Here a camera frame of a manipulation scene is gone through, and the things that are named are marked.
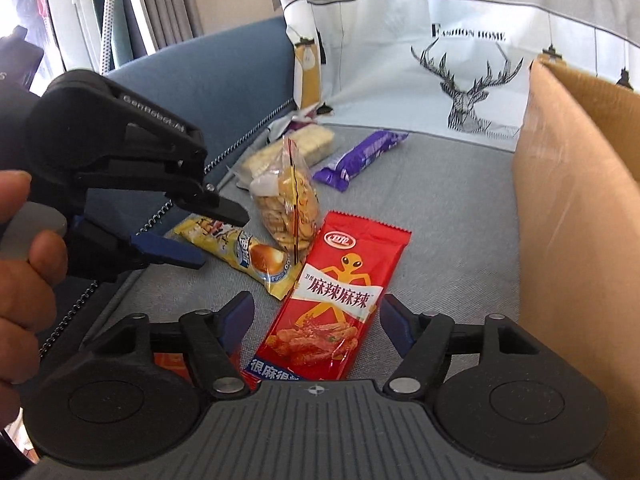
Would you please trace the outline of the left hand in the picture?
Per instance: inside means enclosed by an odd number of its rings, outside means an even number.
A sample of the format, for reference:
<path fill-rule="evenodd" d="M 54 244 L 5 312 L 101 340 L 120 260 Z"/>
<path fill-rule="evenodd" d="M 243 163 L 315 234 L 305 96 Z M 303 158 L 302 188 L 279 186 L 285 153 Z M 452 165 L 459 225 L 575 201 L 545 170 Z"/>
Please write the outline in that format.
<path fill-rule="evenodd" d="M 21 407 L 15 387 L 39 368 L 37 335 L 56 318 L 53 289 L 66 277 L 67 250 L 52 231 L 38 233 L 25 261 L 1 263 L 1 425 L 12 424 Z"/>

